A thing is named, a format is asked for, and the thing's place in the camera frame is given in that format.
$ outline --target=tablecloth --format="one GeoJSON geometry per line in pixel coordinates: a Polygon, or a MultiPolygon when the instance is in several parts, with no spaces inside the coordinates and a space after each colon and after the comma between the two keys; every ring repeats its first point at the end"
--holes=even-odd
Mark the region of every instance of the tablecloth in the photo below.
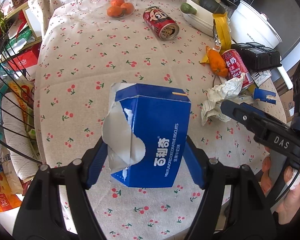
{"type": "MultiPolygon", "coordinates": [[[[47,164],[67,165],[94,147],[108,112],[111,84],[139,82],[184,89],[192,102],[188,134],[195,145],[224,165],[246,163],[254,172],[260,170],[267,153],[242,125],[211,118],[201,126],[202,102],[212,87],[213,73],[199,60],[213,40],[184,20],[179,7],[186,0],[138,0],[134,14],[124,20],[82,13],[73,1],[29,0],[45,34],[34,117],[47,164]],[[161,41],[143,21],[143,11],[151,5],[161,6],[179,24],[172,41],[161,41]]],[[[271,80],[261,88],[276,91],[271,80]]],[[[277,105],[255,105],[285,122],[280,98],[276,100],[277,105]]],[[[164,239],[191,225],[203,191],[193,183],[184,160],[171,188],[128,188],[110,183],[109,175],[106,160],[98,182],[87,191],[108,239],[164,239]]],[[[228,199],[226,187],[223,202],[228,199]]],[[[75,232],[63,188],[61,202],[67,229],[75,232]]]]}

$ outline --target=red gift box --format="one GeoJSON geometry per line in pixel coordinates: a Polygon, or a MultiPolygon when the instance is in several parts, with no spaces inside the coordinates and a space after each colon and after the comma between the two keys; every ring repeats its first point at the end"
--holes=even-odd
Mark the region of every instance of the red gift box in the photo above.
{"type": "Polygon", "coordinates": [[[22,70],[33,65],[37,65],[41,43],[35,44],[25,51],[15,55],[13,60],[9,60],[10,67],[15,70],[22,70]]]}

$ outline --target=white plate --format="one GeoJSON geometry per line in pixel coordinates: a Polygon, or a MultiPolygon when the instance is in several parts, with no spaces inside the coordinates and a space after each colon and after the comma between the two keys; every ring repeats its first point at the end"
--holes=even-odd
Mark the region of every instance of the white plate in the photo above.
{"type": "Polygon", "coordinates": [[[213,27],[213,16],[212,13],[197,4],[198,0],[187,0],[187,4],[190,4],[197,10],[196,16],[200,18],[206,25],[213,27]]]}
{"type": "Polygon", "coordinates": [[[182,14],[183,14],[183,17],[185,18],[185,20],[189,24],[191,24],[194,28],[196,28],[197,30],[199,30],[211,37],[213,36],[212,27],[206,25],[198,17],[196,17],[195,15],[192,15],[192,14],[186,14],[186,13],[182,13],[182,14]]]}

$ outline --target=red can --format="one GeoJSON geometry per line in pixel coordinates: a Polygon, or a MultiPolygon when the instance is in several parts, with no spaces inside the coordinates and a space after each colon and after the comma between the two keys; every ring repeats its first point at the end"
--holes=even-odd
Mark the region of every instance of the red can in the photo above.
{"type": "Polygon", "coordinates": [[[143,19],[163,41],[170,41],[179,33],[178,24],[157,6],[146,9],[143,19]]]}
{"type": "Polygon", "coordinates": [[[253,83],[248,69],[244,65],[239,53],[235,49],[229,49],[225,51],[221,56],[227,64],[229,79],[241,76],[242,72],[245,73],[242,90],[246,89],[253,83]]]}

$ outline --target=avocado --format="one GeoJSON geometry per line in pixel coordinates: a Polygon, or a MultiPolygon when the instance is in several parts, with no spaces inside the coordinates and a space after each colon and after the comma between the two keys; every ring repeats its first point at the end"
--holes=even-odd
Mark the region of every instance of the avocado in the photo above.
{"type": "Polygon", "coordinates": [[[194,9],[194,8],[193,8],[190,4],[188,4],[188,3],[183,3],[183,4],[181,4],[180,10],[181,10],[183,13],[186,13],[186,14],[193,14],[193,15],[196,15],[196,14],[197,14],[197,10],[194,9]]]}
{"type": "Polygon", "coordinates": [[[226,10],[215,0],[198,0],[198,4],[213,14],[224,14],[226,10]]]}

